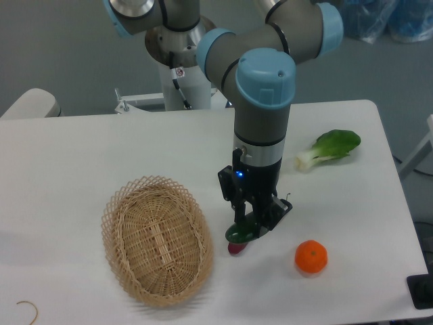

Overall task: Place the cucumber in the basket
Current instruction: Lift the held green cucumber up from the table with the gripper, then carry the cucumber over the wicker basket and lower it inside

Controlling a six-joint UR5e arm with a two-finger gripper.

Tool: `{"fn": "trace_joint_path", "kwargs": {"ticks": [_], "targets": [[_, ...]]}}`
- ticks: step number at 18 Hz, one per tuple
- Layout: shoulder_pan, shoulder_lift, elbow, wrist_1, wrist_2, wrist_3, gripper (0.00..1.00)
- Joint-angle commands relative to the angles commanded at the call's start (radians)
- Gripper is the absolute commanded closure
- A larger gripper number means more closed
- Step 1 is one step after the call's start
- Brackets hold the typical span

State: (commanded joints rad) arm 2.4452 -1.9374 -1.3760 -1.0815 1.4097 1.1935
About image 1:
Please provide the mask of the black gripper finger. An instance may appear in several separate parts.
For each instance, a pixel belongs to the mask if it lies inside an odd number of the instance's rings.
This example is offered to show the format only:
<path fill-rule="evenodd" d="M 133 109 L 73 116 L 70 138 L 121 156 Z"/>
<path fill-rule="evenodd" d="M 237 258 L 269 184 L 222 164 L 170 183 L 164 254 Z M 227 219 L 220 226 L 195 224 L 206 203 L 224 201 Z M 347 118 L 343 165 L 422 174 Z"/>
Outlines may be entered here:
<path fill-rule="evenodd" d="M 233 204 L 233 210 L 234 210 L 234 222 L 235 223 L 241 223 L 245 219 L 245 211 L 246 211 L 246 204 L 244 200 L 241 200 L 239 202 L 235 202 Z"/>
<path fill-rule="evenodd" d="M 254 207 L 254 215 L 256 217 L 256 230 L 255 234 L 257 236 L 262 236 L 264 233 L 269 231 L 269 201 L 262 201 L 257 203 Z"/>

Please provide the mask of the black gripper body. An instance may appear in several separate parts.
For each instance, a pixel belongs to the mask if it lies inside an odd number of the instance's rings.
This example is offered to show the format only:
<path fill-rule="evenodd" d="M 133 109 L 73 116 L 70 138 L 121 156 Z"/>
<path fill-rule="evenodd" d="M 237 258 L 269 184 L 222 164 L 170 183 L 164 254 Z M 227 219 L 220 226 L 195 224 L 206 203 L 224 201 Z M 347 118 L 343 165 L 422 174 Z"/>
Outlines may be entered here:
<path fill-rule="evenodd" d="M 253 167 L 240 161 L 233 167 L 225 167 L 218 172 L 223 198 L 231 203 L 232 209 L 235 202 L 244 200 L 246 215 L 254 213 L 257 203 L 269 201 L 269 231 L 273 230 L 292 209 L 291 203 L 277 197 L 280 168 L 280 160 L 266 167 Z"/>

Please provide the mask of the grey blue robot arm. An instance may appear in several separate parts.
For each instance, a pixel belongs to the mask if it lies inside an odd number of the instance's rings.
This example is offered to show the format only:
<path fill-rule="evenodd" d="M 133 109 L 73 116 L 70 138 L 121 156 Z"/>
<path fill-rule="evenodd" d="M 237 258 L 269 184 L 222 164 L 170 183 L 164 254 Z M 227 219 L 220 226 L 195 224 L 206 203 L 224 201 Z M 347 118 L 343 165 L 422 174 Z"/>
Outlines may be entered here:
<path fill-rule="evenodd" d="M 200 103 L 200 85 L 215 86 L 234 105 L 232 163 L 219 182 L 231 203 L 232 243 L 273 230 L 292 205 L 277 196 L 277 182 L 296 91 L 298 64 L 337 48 L 344 36 L 340 12 L 330 3 L 260 1 L 265 22 L 236 34 L 217 28 L 199 1 L 106 1 L 122 37 L 145 33 L 152 57 L 170 71 L 178 110 Z"/>

